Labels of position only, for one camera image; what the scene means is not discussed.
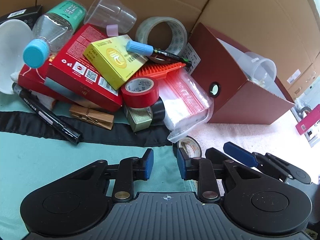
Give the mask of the olive green small box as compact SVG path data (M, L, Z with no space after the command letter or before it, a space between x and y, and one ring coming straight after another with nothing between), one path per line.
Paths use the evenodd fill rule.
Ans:
M133 130L138 132L150 127L152 123L151 107L131 108L124 106L124 114Z

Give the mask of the black marker pen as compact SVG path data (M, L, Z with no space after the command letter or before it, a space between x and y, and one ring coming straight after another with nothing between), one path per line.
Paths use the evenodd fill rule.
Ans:
M70 124L62 121L51 110L47 109L40 103L36 96L31 94L30 91L19 86L15 82L12 84L12 90L37 114L38 117L58 131L65 139L74 145L77 145L80 142L82 133Z

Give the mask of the small black-rimmed tape roll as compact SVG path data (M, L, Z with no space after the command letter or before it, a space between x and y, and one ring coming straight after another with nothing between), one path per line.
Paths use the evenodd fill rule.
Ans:
M202 149L199 143L191 136L186 136L178 141L179 148L183 148L191 158L201 158Z

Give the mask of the dark red storage box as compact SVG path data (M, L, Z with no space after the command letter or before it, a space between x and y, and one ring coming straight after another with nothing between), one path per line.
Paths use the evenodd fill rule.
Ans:
M198 23L187 44L194 58L191 76L214 100L210 123L270 125L289 111L293 99L277 80L277 96L250 81L220 41L248 49L221 32Z

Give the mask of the black small box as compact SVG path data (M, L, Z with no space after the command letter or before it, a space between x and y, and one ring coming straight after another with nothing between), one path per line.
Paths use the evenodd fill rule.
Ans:
M0 24L8 20L20 20L26 23L30 29L33 29L35 22L42 15L42 7L42 5L36 5L3 15L0 17Z

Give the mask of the plastic bottle blue cap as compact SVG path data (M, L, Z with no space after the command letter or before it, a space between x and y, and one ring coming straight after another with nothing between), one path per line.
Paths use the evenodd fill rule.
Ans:
M39 17L33 27L33 39L23 51L24 63L30 68L41 67L70 40L85 16L82 4L65 0Z

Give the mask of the pink thermos bottle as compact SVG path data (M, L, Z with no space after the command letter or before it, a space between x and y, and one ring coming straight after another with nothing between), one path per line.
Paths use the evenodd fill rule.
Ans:
M302 135L307 132L315 123L319 121L320 104L318 104L309 114L306 115L298 124L296 124L297 132Z

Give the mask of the zip bags pack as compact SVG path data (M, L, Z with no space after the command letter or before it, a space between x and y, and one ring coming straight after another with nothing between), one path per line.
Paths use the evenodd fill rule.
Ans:
M214 100L183 68L169 72L158 81L158 87L170 142L178 142L213 116Z

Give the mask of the white shipping label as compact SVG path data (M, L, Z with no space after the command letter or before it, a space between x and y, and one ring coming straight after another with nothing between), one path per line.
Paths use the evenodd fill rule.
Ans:
M300 76L301 72L297 69L288 79L287 82L291 85L295 82L295 80Z

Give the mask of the large red flat box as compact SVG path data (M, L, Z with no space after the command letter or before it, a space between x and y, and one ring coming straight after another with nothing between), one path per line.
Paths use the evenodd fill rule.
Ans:
M91 42L106 38L95 26L83 25L49 64L44 84L83 107L116 112L123 105L121 93L83 55Z

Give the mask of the wooden clothespin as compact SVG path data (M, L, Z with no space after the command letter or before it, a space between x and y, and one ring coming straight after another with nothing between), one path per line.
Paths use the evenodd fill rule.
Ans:
M89 124L108 130L111 130L113 127L114 116L111 114L99 112L77 105L71 105L69 112L72 117Z

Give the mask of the red tape roll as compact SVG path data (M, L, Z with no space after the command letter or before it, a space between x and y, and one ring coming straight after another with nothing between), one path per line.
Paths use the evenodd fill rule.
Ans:
M135 77L121 87L121 94L127 107L149 107L159 98L158 81L153 77Z

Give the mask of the yellow small box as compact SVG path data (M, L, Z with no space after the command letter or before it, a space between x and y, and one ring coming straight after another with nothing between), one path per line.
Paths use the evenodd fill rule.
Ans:
M126 83L148 58L126 50L129 35L91 42L83 55L115 90Z

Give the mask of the clear plastic cup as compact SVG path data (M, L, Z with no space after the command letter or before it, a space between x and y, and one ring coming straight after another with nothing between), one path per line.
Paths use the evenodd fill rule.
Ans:
M136 20L136 13L119 0L94 0L86 13L84 24L101 28L116 24L118 33L126 34L133 28Z

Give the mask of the clear container with swabs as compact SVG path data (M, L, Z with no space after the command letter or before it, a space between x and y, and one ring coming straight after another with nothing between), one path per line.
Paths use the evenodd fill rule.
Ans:
M243 53L237 60L237 64L252 82L266 90L276 79L276 64L271 59L254 52Z

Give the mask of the pink small tape piece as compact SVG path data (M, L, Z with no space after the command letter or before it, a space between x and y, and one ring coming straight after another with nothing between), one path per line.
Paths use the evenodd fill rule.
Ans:
M115 37L119 35L118 25L109 24L106 26L106 34L108 37Z

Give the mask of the black tape roll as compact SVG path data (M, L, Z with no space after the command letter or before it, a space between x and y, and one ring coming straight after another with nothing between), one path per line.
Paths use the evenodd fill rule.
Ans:
M160 123L165 118L165 107L163 100L158 98L158 100L150 106L152 113L152 124Z

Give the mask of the marker with blue cap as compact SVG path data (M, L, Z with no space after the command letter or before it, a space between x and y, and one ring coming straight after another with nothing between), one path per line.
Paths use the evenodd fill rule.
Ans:
M191 67L192 64L188 59L185 59L181 56L175 55L173 53L153 48L153 46L136 42L136 41L129 41L126 44L126 50L132 53L136 53L142 56L151 57L153 59L160 59L165 62L180 62L184 63L186 67Z

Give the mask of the orange plastic comb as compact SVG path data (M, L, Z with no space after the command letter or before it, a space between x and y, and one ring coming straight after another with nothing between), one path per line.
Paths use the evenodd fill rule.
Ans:
M154 79L164 79L169 72L176 71L185 67L185 63L160 64L147 62L132 76L134 77L152 77Z

